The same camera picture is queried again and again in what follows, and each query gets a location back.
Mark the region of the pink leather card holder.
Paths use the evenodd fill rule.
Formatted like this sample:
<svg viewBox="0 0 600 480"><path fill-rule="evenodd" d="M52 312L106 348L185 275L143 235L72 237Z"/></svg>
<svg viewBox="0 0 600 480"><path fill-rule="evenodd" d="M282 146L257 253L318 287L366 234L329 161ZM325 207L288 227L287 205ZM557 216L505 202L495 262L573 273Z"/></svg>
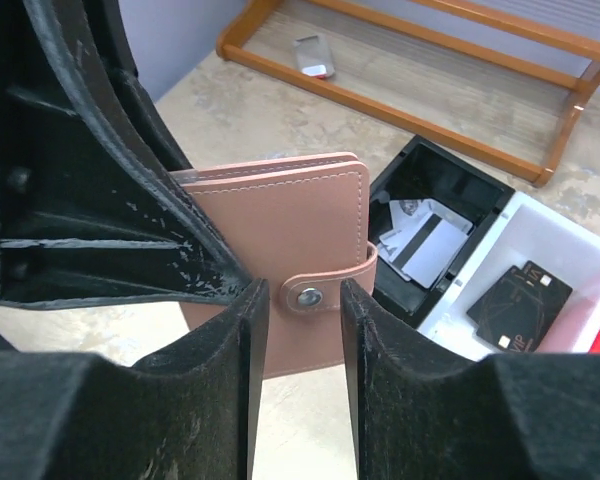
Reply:
<svg viewBox="0 0 600 480"><path fill-rule="evenodd" d="M183 170L174 178L249 273L269 282L265 377L341 363L340 284L352 278L371 292L376 274L368 167L338 152Z"/></svg>

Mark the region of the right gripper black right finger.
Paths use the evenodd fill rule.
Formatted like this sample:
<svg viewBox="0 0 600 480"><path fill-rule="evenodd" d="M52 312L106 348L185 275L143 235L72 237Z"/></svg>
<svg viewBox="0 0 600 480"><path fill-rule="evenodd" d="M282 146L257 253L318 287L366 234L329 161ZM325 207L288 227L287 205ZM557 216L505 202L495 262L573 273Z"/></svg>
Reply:
<svg viewBox="0 0 600 480"><path fill-rule="evenodd" d="M468 360L340 287L361 479L600 479L600 354Z"/></svg>

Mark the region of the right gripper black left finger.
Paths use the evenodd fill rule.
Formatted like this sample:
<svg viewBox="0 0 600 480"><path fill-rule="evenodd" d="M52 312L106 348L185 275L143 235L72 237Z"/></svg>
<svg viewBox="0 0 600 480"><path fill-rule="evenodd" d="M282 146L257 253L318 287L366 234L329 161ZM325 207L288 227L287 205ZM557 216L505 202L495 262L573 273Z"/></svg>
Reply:
<svg viewBox="0 0 600 480"><path fill-rule="evenodd" d="M0 479L248 479L269 286L121 366L0 335Z"/></svg>

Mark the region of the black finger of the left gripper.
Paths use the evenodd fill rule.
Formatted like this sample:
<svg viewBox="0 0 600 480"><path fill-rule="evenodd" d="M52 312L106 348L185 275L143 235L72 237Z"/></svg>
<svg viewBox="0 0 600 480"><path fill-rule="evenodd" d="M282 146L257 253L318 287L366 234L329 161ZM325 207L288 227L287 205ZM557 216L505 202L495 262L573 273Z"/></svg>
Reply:
<svg viewBox="0 0 600 480"><path fill-rule="evenodd" d="M0 1L0 305L225 305L250 277L177 184L115 1Z"/></svg>

